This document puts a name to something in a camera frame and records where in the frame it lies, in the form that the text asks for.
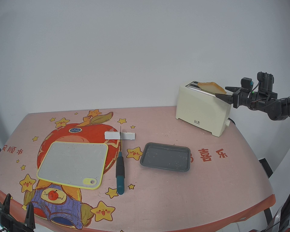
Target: cable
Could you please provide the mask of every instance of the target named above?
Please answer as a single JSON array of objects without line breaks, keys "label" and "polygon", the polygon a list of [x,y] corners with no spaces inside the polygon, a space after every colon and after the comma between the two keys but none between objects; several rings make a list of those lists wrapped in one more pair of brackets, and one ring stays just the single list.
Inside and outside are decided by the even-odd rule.
[{"label": "cable", "polygon": [[[286,104],[287,104],[287,107],[288,107],[288,98],[290,98],[290,97],[284,97],[284,98],[280,98],[280,99],[278,99],[277,101],[281,101],[281,100],[285,100],[285,99],[287,99],[287,101],[286,101]],[[270,105],[272,105],[272,104],[274,104],[274,103],[276,103],[277,101],[274,101],[274,102],[272,102],[272,103],[270,103],[269,105],[266,105],[266,106],[264,106],[264,107],[262,107],[262,108],[260,108],[260,109],[251,109],[251,108],[249,108],[250,110],[253,110],[253,111],[256,111],[256,110],[262,110],[262,109],[265,109],[265,108],[267,108],[268,106],[270,106]]]},{"label": "cable", "polygon": [[230,121],[232,121],[232,122],[234,123],[234,125],[235,125],[235,122],[234,122],[234,120],[232,120],[231,118],[229,118],[229,120],[230,120]]},{"label": "cable", "polygon": [[256,87],[254,89],[252,89],[252,91],[254,91],[260,84],[260,81],[258,82],[258,84],[256,85]]},{"label": "cable", "polygon": [[267,98],[266,97],[264,97],[264,98],[260,98],[260,99],[258,99],[258,100],[255,100],[255,101],[251,101],[252,103],[255,103],[255,102],[258,102],[258,101],[261,101],[261,100],[266,100]]}]

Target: bread slice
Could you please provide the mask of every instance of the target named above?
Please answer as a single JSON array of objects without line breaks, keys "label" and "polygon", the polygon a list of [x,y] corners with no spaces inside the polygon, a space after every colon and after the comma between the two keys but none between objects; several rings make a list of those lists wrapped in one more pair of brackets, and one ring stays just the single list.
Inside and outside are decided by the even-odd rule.
[{"label": "bread slice", "polygon": [[226,91],[215,82],[198,83],[198,87],[211,93],[226,94]]}]

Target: pink tablecloth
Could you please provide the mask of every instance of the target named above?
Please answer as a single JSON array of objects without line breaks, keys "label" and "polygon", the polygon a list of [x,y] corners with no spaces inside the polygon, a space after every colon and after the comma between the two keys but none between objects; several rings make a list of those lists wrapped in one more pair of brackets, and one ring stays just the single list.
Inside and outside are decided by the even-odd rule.
[{"label": "pink tablecloth", "polygon": [[[0,200],[13,196],[11,213],[24,221],[32,201],[37,223],[54,231],[216,231],[272,206],[275,196],[255,154],[231,123],[221,137],[175,119],[175,107],[80,110],[28,114],[0,152]],[[124,140],[125,193],[116,194],[118,140],[106,130],[135,132]],[[81,128],[72,133],[72,128]],[[100,188],[85,190],[39,181],[37,168],[53,141],[107,143]],[[188,172],[148,168],[139,159],[148,142],[190,148]],[[65,202],[48,199],[61,191]]]}]

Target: toaster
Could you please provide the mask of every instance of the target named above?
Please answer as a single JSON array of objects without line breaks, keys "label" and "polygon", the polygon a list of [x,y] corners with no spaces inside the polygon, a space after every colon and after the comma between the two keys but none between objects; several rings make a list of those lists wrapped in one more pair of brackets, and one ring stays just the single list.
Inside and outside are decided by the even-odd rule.
[{"label": "toaster", "polygon": [[231,105],[218,99],[214,93],[202,90],[198,83],[180,85],[175,117],[219,137],[230,124]]}]

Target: red apple print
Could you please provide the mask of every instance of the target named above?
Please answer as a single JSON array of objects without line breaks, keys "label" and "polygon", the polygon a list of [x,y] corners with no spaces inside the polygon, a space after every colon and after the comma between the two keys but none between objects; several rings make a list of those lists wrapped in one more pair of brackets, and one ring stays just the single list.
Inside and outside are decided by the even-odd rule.
[{"label": "red apple print", "polygon": [[48,193],[48,199],[51,200],[51,201],[55,201],[57,198],[58,198],[58,193],[54,190],[51,190],[49,193]]}]

